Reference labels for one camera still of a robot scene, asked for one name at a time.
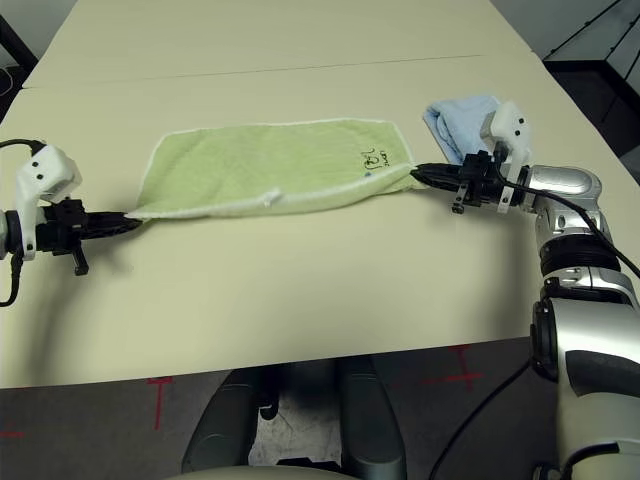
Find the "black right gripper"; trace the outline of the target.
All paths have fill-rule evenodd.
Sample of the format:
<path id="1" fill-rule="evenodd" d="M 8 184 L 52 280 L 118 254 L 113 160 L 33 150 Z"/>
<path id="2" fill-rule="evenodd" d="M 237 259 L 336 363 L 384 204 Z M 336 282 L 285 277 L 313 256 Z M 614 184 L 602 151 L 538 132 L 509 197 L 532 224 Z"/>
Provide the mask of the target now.
<path id="1" fill-rule="evenodd" d="M 495 204 L 500 213 L 511 206 L 511 188 L 502 174 L 508 154 L 496 149 L 492 155 L 480 150 L 468 154 L 461 165 L 425 163 L 411 171 L 420 183 L 440 190 L 454 190 L 451 210 L 463 214 L 466 206 L 481 207 Z"/>

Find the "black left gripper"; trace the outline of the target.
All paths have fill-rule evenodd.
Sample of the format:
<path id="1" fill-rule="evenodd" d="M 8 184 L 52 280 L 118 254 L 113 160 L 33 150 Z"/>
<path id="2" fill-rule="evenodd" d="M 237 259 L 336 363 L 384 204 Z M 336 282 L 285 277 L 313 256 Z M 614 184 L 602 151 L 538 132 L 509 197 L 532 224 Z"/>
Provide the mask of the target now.
<path id="1" fill-rule="evenodd" d="M 141 220 L 128 218 L 123 212 L 85 212 L 79 199 L 64 199 L 42 207 L 44 221 L 37 225 L 37 250 L 54 256 L 71 255 L 74 274 L 84 276 L 89 265 L 82 250 L 82 234 L 88 226 L 88 238 L 103 239 L 131 232 Z"/>

